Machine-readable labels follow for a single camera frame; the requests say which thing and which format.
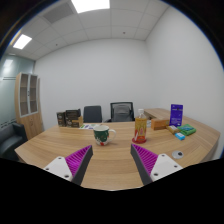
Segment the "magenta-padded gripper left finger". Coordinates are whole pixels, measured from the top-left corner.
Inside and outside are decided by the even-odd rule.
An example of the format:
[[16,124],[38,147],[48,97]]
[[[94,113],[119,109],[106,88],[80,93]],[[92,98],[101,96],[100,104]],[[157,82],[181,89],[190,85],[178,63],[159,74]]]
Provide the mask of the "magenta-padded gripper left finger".
[[56,157],[44,170],[76,185],[81,185],[92,156],[92,146],[89,145],[73,152],[67,157]]

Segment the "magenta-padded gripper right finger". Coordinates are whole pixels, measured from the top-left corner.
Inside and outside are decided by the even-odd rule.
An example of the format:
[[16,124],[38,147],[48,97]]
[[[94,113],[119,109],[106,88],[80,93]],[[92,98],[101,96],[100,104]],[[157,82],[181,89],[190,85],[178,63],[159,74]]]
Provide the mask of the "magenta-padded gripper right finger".
[[168,155],[157,155],[139,145],[132,144],[130,153],[144,185],[148,185],[182,169]]

